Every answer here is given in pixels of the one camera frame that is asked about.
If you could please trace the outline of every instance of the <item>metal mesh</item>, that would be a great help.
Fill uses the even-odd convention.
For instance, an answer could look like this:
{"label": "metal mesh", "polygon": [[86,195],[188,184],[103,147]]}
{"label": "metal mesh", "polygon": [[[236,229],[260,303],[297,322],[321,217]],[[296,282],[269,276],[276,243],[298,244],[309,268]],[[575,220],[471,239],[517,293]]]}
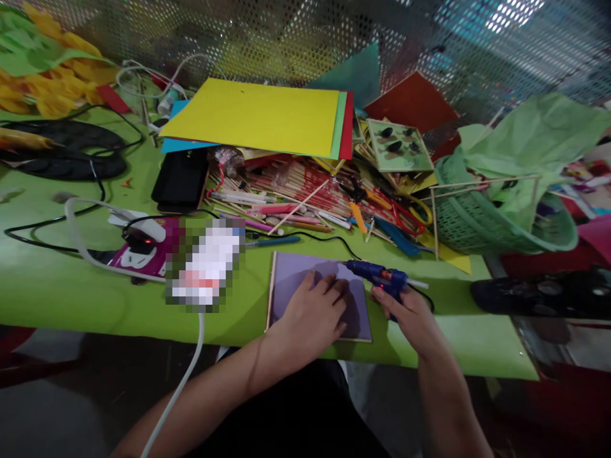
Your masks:
{"label": "metal mesh", "polygon": [[[232,80],[301,87],[377,41],[383,92],[417,69],[461,114],[425,135],[430,149],[534,94],[611,97],[609,0],[30,2],[105,56],[167,74],[204,53]],[[204,59],[185,68],[181,82],[193,87],[220,77]]]}

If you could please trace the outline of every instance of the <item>black pants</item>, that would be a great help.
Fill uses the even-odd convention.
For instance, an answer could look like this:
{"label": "black pants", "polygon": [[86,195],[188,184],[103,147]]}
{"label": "black pants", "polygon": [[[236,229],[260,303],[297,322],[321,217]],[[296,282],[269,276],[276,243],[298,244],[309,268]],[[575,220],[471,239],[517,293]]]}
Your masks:
{"label": "black pants", "polygon": [[238,407],[188,455],[199,456],[389,455],[356,412],[339,363],[319,359]]}

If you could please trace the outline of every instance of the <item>black phone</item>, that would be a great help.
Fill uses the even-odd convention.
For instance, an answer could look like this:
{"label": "black phone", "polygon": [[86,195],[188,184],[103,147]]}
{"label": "black phone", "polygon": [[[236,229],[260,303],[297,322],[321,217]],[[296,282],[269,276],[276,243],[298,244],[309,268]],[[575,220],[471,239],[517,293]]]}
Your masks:
{"label": "black phone", "polygon": [[151,194],[159,213],[197,210],[205,192],[207,172],[207,148],[166,154]]}

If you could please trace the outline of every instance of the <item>green table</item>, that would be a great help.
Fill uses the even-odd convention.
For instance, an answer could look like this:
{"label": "green table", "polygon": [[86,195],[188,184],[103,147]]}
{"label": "green table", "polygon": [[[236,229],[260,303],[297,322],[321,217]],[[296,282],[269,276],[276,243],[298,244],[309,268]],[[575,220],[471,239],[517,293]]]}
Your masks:
{"label": "green table", "polygon": [[[4,119],[25,119],[4,113]],[[80,118],[115,130],[131,140],[134,132],[113,113],[95,109]],[[129,169],[122,176],[106,181],[108,201],[126,209],[155,214],[150,194],[163,156],[147,139],[126,154]],[[121,184],[132,177],[133,189]],[[0,165],[0,190],[13,186],[25,192],[0,204],[2,227],[43,221],[63,214],[63,205],[51,201],[57,191],[70,191],[81,197],[99,198],[95,183],[71,183],[29,176]],[[106,222],[108,211],[98,209],[78,217],[85,242],[92,249],[118,249],[120,231]],[[467,275],[434,255],[423,253],[410,259],[377,237],[368,244],[358,231],[336,232],[348,241],[363,259],[397,268],[415,279],[430,283],[429,295],[437,307],[437,320],[452,343],[463,371],[469,375],[537,379],[520,339],[508,317],[479,310],[473,303],[469,285],[489,278],[484,261],[472,257],[473,275]],[[65,223],[24,231],[49,243],[73,246]],[[277,250],[348,259],[339,241],[302,241],[275,247]],[[133,286],[123,275],[96,268],[72,254],[30,246],[0,235],[0,278],[2,305],[0,323],[37,328],[57,328],[128,336],[149,336],[195,342],[197,318],[184,308],[165,304],[163,284]],[[241,346],[263,333],[267,313],[272,248],[250,249],[239,267],[220,313],[206,315],[207,344]],[[399,364],[414,367],[416,353],[395,323],[384,319],[375,303],[369,303],[373,343],[337,342],[325,357],[367,363]]]}

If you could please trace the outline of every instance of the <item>green basket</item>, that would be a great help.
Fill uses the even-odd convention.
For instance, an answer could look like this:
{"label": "green basket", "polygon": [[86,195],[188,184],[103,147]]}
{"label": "green basket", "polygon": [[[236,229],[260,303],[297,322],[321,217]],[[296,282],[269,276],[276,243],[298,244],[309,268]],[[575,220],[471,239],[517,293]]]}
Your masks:
{"label": "green basket", "polygon": [[[467,172],[460,147],[435,164],[435,175],[439,184],[465,183],[473,179]],[[462,189],[464,186],[443,188],[438,193]],[[499,212],[480,191],[435,198],[439,241],[467,254],[537,254],[575,248],[577,227],[560,198],[547,193],[541,202],[558,212],[546,216],[529,233]]]}

